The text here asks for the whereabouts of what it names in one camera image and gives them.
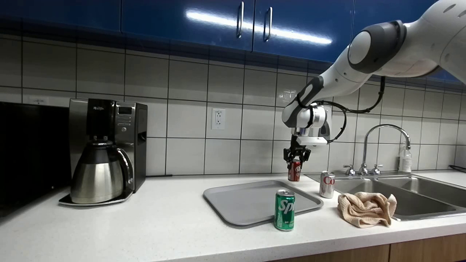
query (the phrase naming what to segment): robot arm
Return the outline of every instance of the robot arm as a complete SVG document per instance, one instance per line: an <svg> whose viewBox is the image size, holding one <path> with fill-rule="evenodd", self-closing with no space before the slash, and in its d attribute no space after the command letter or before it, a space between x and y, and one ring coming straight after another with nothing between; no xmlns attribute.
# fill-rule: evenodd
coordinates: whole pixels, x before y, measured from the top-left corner
<svg viewBox="0 0 466 262"><path fill-rule="evenodd" d="M326 121L325 97L344 96L360 88L372 74L391 77L428 75L439 66L466 82L466 1L439 0L417 21L368 26L353 39L335 63L313 78L282 112L291 128L291 146L284 150L288 162L297 156L308 160L309 128Z"/></svg>

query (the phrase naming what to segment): tile backsplash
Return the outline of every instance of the tile backsplash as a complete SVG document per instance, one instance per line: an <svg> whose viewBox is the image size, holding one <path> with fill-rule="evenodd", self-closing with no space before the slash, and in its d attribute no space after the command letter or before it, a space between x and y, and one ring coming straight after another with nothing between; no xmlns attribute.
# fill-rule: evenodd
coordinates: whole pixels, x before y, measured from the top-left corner
<svg viewBox="0 0 466 262"><path fill-rule="evenodd" d="M286 172L283 148L290 130L281 111L315 73L259 67L129 49L0 36L0 101L68 106L69 99L108 98L148 105L147 173L218 174ZM348 114L345 133L312 147L304 172L343 171L362 161L365 133L390 123L411 137L413 169L466 165L466 96L387 83L371 114ZM378 83L330 98L363 109L377 99ZM212 108L226 110L224 130L212 130ZM343 123L334 111L332 136ZM389 128L369 137L368 166L396 170L404 137Z"/></svg>

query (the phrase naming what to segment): microwave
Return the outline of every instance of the microwave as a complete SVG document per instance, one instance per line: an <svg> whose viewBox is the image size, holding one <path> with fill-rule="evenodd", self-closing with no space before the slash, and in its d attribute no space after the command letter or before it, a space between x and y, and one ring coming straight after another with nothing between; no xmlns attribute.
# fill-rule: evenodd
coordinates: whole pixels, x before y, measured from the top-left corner
<svg viewBox="0 0 466 262"><path fill-rule="evenodd" d="M0 219L71 182L67 107L0 102Z"/></svg>

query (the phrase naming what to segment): cabinet handle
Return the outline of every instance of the cabinet handle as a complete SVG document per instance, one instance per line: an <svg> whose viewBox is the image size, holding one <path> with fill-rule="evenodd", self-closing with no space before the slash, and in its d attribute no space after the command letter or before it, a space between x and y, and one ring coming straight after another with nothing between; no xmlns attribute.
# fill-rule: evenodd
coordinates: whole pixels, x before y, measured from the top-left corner
<svg viewBox="0 0 466 262"><path fill-rule="evenodd" d="M268 41L270 39L270 35L272 33L272 7L268 8L268 34L267 37L264 38L264 41Z"/></svg>
<svg viewBox="0 0 466 262"><path fill-rule="evenodd" d="M238 25L236 26L236 37L240 38L243 32L243 20L244 20L244 2L241 1L239 14L238 14Z"/></svg>

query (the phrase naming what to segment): towel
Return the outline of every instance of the towel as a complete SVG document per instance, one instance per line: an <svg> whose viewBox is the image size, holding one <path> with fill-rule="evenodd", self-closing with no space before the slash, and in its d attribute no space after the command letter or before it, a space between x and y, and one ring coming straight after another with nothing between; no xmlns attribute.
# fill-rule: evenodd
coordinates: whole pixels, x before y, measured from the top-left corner
<svg viewBox="0 0 466 262"><path fill-rule="evenodd" d="M396 208L394 195L388 199L381 193L367 192L338 196L338 210L342 212L343 219L358 228L369 228L380 222L389 227Z"/></svg>

